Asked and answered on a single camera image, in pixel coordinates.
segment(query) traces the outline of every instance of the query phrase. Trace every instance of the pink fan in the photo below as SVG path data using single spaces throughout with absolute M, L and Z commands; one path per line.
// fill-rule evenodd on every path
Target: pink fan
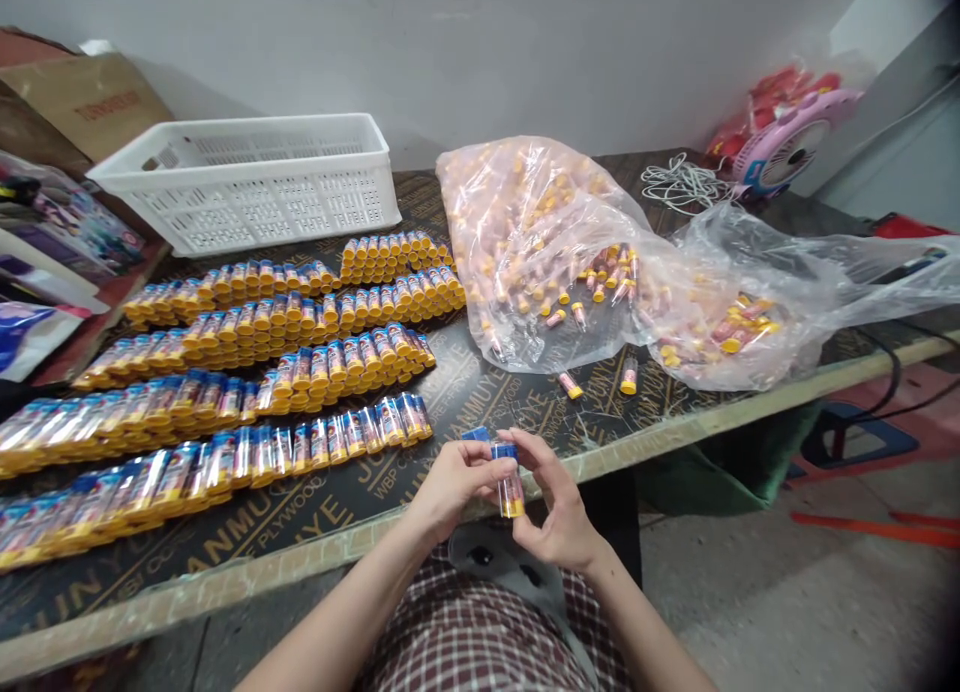
M 824 138 L 857 109 L 863 92 L 810 92 L 800 104 L 751 137 L 733 163 L 740 200 L 776 197 L 813 162 Z

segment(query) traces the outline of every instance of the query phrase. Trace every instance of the yellow cap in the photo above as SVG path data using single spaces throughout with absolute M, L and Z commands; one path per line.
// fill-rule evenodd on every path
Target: yellow cap
M 743 347 L 743 345 L 740 343 L 740 340 L 734 339 L 732 337 L 730 339 L 725 339 L 723 342 L 720 343 L 720 349 L 722 349 L 727 354 L 736 354 L 737 352 L 740 351 L 741 347 Z

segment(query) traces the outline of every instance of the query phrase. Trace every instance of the white plastic basket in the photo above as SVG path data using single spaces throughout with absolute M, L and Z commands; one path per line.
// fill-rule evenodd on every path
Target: white plastic basket
M 397 224 L 389 152 L 368 114 L 164 122 L 87 176 L 205 257 Z

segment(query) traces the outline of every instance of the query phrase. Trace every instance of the cardboard flap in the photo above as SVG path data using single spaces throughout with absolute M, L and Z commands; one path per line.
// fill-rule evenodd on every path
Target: cardboard flap
M 95 163 L 173 119 L 119 53 L 8 67 L 0 80 Z

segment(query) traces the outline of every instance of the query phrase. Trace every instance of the table edge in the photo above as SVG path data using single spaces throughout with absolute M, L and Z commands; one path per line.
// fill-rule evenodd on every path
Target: table edge
M 960 342 L 960 330 L 946 336 Z M 901 364 L 908 366 L 951 349 L 945 340 L 929 337 L 900 348 L 896 355 Z M 890 369 L 890 356 L 884 352 L 826 365 L 806 379 L 702 412 L 666 419 L 597 449 L 567 457 L 563 463 L 578 483 L 586 482 L 875 379 Z M 539 496 L 529 475 L 524 487 L 529 497 Z M 390 510 L 319 539 L 158 585 L 89 615 L 0 642 L 0 684 L 156 636 L 191 619 L 354 562 L 372 549 L 401 512 L 402 509 Z M 476 505 L 465 510 L 463 517 L 477 519 L 486 514 L 488 510 Z

